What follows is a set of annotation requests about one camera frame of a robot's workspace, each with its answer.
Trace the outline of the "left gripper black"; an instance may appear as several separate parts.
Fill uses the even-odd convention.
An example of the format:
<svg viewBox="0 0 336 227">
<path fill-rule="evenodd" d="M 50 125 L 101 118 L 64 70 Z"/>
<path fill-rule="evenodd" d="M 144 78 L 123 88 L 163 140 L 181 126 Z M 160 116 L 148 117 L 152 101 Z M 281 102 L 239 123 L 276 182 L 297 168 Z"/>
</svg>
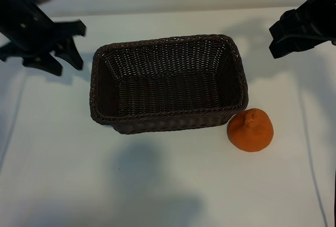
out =
<svg viewBox="0 0 336 227">
<path fill-rule="evenodd" d="M 1 47 L 1 60 L 21 57 L 23 66 L 61 76 L 62 65 L 50 54 L 63 59 L 76 70 L 83 60 L 73 37 L 84 36 L 82 21 L 53 22 L 36 4 L 27 0 L 1 0 L 1 33 L 10 42 Z"/>
</svg>

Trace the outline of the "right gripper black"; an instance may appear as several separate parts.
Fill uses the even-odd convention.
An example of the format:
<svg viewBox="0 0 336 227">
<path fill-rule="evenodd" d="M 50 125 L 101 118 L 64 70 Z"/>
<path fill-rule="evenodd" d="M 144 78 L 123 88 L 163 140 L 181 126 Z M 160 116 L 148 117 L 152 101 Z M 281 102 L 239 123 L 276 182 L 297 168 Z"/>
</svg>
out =
<svg viewBox="0 0 336 227">
<path fill-rule="evenodd" d="M 302 37 L 305 30 L 307 37 Z M 335 0 L 322 0 L 284 12 L 270 28 L 269 50 L 277 59 L 331 41 L 335 46 Z"/>
</svg>

